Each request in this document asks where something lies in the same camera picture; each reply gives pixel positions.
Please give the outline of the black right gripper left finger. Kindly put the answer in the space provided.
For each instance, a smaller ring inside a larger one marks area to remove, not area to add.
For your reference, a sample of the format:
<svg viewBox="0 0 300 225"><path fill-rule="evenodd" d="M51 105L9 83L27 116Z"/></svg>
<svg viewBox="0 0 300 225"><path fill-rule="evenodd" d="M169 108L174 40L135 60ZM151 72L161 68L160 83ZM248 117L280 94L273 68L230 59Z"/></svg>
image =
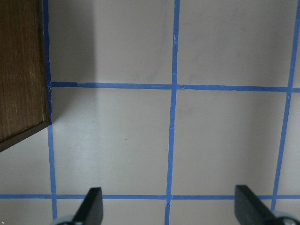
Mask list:
<svg viewBox="0 0 300 225"><path fill-rule="evenodd" d="M79 209L71 220L72 225L101 225L103 198L100 187L90 188Z"/></svg>

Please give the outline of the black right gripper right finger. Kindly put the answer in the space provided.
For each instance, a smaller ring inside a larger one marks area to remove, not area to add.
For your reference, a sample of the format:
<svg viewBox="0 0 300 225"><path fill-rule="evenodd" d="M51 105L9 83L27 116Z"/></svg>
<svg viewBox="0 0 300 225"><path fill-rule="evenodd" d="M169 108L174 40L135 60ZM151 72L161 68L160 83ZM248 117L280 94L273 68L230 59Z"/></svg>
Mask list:
<svg viewBox="0 0 300 225"><path fill-rule="evenodd" d="M240 225L280 225L276 217L247 185L235 186L234 214Z"/></svg>

